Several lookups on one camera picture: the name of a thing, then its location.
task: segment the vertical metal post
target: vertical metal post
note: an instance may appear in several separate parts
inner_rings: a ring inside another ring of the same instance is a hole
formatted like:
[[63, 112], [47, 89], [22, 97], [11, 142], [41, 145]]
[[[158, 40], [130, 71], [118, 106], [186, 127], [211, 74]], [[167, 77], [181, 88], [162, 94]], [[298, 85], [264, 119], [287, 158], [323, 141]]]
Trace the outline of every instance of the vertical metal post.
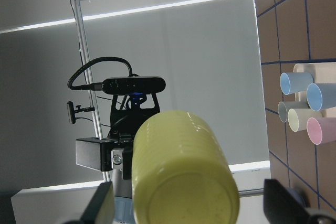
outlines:
[[[81, 7], [80, 7], [80, 0], [70, 0], [70, 1], [73, 7], [75, 20], [76, 20], [82, 62], [83, 64], [86, 64], [90, 61], [90, 57], [89, 57], [89, 51], [88, 51], [88, 46], [87, 46], [87, 41], [86, 41], [86, 36], [85, 36], [85, 29], [84, 29], [84, 23], [83, 23], [83, 15], [82, 15]], [[92, 77], [92, 72], [90, 68], [88, 68], [85, 71], [85, 77], [86, 77], [87, 84], [93, 83], [93, 77]], [[89, 99], [90, 99], [90, 105], [95, 108], [95, 110], [92, 112], [92, 118], [93, 118], [94, 130], [96, 132], [96, 137], [98, 137], [99, 139], [102, 139], [103, 134], [101, 130], [99, 111], [98, 111], [98, 105], [97, 105], [97, 97], [96, 97], [95, 91], [89, 90]], [[111, 181], [109, 172], [103, 172], [103, 179], [105, 182]]]

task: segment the bolt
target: bolt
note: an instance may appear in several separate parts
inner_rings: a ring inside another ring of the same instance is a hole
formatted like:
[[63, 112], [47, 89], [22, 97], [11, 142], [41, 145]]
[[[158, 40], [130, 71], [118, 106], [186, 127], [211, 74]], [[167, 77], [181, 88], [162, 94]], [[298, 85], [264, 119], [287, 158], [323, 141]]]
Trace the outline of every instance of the bolt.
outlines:
[[120, 165], [122, 163], [122, 158], [119, 155], [114, 155], [112, 161], [115, 165]]

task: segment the black bracket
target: black bracket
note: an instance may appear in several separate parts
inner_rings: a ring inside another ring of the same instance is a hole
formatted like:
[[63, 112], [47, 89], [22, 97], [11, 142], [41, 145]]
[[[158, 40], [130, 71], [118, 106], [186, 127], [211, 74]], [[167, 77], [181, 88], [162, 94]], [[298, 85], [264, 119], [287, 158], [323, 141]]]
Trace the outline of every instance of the black bracket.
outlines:
[[75, 114], [76, 113], [79, 113], [79, 112], [89, 112], [89, 111], [94, 111], [95, 108], [94, 107], [87, 107], [87, 108], [80, 108], [81, 105], [77, 105], [76, 106], [76, 110], [73, 108], [74, 107], [74, 103], [69, 101], [67, 102], [67, 108], [68, 108], [68, 116], [69, 116], [69, 122], [71, 124], [75, 124], [76, 122], [76, 116]]

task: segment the pink cup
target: pink cup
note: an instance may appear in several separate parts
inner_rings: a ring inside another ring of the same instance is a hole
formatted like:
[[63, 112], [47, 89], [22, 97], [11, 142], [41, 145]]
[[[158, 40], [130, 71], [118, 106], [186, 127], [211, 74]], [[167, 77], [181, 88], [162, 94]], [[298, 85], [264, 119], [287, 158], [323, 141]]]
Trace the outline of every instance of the pink cup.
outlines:
[[336, 118], [310, 118], [307, 132], [315, 145], [336, 141]]

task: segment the blue cup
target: blue cup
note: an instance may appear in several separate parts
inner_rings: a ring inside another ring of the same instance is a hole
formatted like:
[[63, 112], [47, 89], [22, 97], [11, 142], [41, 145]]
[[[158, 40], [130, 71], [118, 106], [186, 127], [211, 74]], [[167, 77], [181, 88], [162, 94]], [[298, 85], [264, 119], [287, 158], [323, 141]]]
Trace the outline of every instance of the blue cup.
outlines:
[[307, 101], [314, 111], [336, 106], [336, 83], [312, 83], [307, 89]]
[[280, 87], [284, 94], [306, 91], [311, 83], [314, 83], [314, 78], [310, 73], [282, 73], [280, 76]]

